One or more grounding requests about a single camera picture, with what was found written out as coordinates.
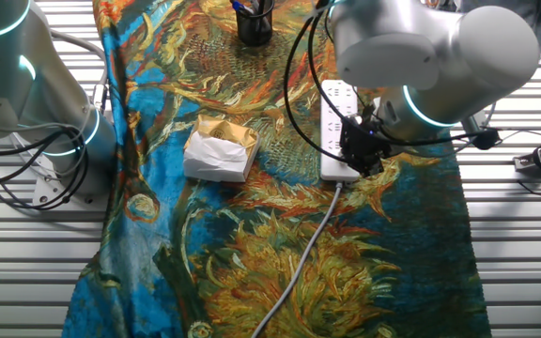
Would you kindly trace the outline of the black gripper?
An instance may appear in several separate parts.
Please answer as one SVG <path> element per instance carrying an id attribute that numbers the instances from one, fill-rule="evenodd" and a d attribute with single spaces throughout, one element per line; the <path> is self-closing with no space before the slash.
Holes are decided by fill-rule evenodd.
<path id="1" fill-rule="evenodd" d="M 392 150 L 386 141 L 379 138 L 379 122 L 374 113 L 375 107 L 369 106 L 341 119 L 341 154 L 361 176 L 383 173 L 381 158 L 387 158 Z"/>

